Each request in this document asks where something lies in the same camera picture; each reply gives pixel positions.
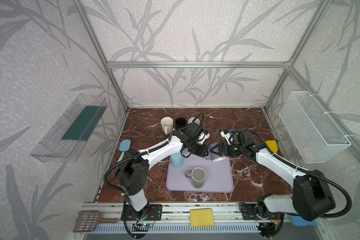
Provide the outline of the lavender mug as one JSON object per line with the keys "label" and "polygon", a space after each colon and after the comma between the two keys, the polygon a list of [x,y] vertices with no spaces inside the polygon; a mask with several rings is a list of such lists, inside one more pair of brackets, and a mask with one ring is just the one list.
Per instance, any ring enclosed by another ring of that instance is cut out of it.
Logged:
{"label": "lavender mug", "polygon": [[212,162],[219,162],[228,159],[228,157],[224,154],[220,155],[219,152],[220,143],[213,143],[208,146],[209,155],[205,157],[206,160]]}

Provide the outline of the black mug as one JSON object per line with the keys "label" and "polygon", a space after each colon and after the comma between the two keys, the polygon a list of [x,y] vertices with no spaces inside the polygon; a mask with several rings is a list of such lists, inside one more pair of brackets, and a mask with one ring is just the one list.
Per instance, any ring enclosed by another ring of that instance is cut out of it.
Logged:
{"label": "black mug", "polygon": [[181,129],[187,125],[187,120],[185,118],[177,118],[175,120],[175,129]]}

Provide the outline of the white faceted mug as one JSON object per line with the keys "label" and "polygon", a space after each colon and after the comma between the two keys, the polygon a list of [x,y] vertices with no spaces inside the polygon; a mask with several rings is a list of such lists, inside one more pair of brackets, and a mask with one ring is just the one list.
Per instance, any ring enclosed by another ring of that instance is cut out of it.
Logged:
{"label": "white faceted mug", "polygon": [[161,126],[165,135],[169,135],[174,128],[174,120],[171,117],[164,117],[161,119]]}

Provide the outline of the blue polka dot mug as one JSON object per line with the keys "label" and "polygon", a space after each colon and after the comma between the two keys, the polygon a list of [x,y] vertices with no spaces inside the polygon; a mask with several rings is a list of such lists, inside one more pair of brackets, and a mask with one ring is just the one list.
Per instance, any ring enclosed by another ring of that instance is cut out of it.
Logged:
{"label": "blue polka dot mug", "polygon": [[191,117],[188,119],[188,124],[191,124],[191,123],[196,123],[196,124],[200,125],[201,122],[198,118]]}

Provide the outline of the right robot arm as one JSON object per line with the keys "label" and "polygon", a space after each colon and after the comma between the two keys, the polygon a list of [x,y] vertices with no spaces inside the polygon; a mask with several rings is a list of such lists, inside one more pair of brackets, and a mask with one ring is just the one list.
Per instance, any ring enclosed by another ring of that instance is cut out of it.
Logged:
{"label": "right robot arm", "polygon": [[[212,146],[210,152],[221,157],[246,157],[267,167],[291,186],[293,191],[289,195],[267,195],[258,199],[262,212],[283,212],[311,222],[317,218],[342,217],[351,210],[351,196],[343,187],[318,170],[304,169],[281,157],[263,138],[256,143],[254,134],[246,128],[222,131],[226,141]],[[330,187],[339,190],[346,199],[345,207],[336,213],[332,212],[336,202]]]}

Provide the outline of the grey mug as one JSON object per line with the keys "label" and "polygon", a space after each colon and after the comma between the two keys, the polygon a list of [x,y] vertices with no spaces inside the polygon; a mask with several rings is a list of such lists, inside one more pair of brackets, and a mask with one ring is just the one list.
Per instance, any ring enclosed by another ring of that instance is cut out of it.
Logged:
{"label": "grey mug", "polygon": [[191,185],[195,189],[201,189],[205,185],[206,176],[206,171],[200,167],[185,173],[185,177],[191,181]]}

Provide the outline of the lavender plastic tray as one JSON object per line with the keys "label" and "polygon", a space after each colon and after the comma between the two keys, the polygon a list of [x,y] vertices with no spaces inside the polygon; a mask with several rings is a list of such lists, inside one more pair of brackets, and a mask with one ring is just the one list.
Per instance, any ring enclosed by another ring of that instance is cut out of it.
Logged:
{"label": "lavender plastic tray", "polygon": [[[196,167],[203,168],[207,175],[205,185],[201,189],[195,189],[191,185],[191,181],[185,177],[187,171]],[[182,168],[174,169],[169,166],[166,186],[170,191],[230,193],[234,190],[230,158],[212,162],[191,155],[185,158]]]}

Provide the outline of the yellow item on table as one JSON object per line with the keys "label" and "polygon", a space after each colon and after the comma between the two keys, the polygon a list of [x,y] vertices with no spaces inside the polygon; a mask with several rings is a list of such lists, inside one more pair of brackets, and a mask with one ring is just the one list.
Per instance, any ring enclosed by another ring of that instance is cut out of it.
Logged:
{"label": "yellow item on table", "polygon": [[266,141],[267,146],[271,153],[277,153],[279,151],[277,142],[275,140]]}

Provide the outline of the light blue silicone spatula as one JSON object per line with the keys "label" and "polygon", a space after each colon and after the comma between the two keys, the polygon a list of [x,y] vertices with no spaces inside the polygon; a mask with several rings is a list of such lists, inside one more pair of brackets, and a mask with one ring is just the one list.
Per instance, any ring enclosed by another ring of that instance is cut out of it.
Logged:
{"label": "light blue silicone spatula", "polygon": [[119,145],[119,151],[121,152],[121,155],[118,159],[118,162],[120,162],[125,155],[125,152],[128,151],[131,147],[131,141],[130,140],[123,140],[121,141],[120,145]]}

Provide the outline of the blue sponge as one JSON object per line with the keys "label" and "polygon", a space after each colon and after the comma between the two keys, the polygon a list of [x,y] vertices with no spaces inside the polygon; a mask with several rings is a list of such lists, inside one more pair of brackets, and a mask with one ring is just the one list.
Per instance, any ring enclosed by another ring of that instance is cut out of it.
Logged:
{"label": "blue sponge", "polygon": [[309,221],[304,220],[300,216],[288,215],[288,219],[290,220],[290,222],[293,226],[297,226],[297,227],[306,227],[306,226],[318,227],[319,226],[316,220],[309,222]]}

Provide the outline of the green circuit board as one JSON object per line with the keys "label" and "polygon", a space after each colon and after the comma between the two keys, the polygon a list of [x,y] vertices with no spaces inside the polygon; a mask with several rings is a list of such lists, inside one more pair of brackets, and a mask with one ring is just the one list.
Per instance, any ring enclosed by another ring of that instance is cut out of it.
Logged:
{"label": "green circuit board", "polygon": [[143,223],[143,224],[134,224],[133,229],[135,232],[148,232],[154,227],[154,224]]}

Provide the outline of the brown slotted spatula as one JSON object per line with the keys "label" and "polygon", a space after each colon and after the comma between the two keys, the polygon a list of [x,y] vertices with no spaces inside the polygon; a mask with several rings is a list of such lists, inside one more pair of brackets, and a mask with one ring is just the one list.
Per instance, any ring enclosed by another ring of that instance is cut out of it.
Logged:
{"label": "brown slotted spatula", "polygon": [[80,211],[73,233],[93,232],[99,224],[116,224],[117,218],[104,218],[99,211]]}

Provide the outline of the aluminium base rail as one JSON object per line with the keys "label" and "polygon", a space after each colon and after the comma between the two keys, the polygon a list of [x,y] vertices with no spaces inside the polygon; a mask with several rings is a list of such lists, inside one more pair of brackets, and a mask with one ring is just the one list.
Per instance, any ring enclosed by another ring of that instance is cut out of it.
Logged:
{"label": "aluminium base rail", "polygon": [[[81,240],[84,234],[198,234],[198,233],[258,233],[261,224],[275,223],[279,225],[280,214],[272,213],[270,217],[261,219],[255,212],[255,203],[248,202],[248,212],[242,213],[237,202],[206,202],[206,203],[153,203],[144,221],[138,221],[132,210],[124,210],[122,203],[83,204],[81,211],[99,211],[104,218],[117,218],[116,224],[99,224],[93,232],[72,233],[72,238]],[[212,209],[215,225],[213,227],[192,228],[190,210]],[[154,227],[148,232],[135,232],[134,224],[150,223]]]}

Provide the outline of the clear plastic wall bin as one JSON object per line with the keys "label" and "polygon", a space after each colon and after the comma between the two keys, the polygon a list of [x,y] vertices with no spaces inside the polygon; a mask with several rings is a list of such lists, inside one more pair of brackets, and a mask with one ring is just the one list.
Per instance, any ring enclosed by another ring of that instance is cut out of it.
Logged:
{"label": "clear plastic wall bin", "polygon": [[74,163],[108,107],[105,97],[78,94],[30,155],[42,163]]}

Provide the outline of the aluminium frame post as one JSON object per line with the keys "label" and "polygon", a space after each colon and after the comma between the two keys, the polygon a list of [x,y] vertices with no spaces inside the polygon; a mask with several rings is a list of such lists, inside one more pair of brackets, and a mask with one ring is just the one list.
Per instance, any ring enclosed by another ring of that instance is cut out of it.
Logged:
{"label": "aluminium frame post", "polygon": [[86,10],[85,10],[85,7],[84,5],[81,3],[81,1],[79,0],[73,0],[73,5],[74,5],[74,8],[76,9],[77,13],[79,14],[79,17],[84,25],[84,28],[87,32],[87,34],[89,35],[89,38],[95,48],[95,51],[100,59],[100,63],[101,63],[101,66],[103,67],[103,69],[105,70],[106,72],[106,75],[108,76],[108,78],[110,79],[116,93],[118,94],[119,96],[119,99],[121,100],[122,102],[122,105],[124,107],[124,109],[128,112],[129,111],[129,107],[127,105],[127,102],[120,90],[120,87],[119,85],[117,84],[117,81],[113,75],[113,73],[111,72],[111,70],[108,68],[108,65],[107,65],[107,60],[105,58],[105,55],[101,49],[101,46],[99,44],[99,41],[96,37],[96,34],[91,26],[91,23],[90,23],[90,20],[87,16],[87,13],[86,13]]}

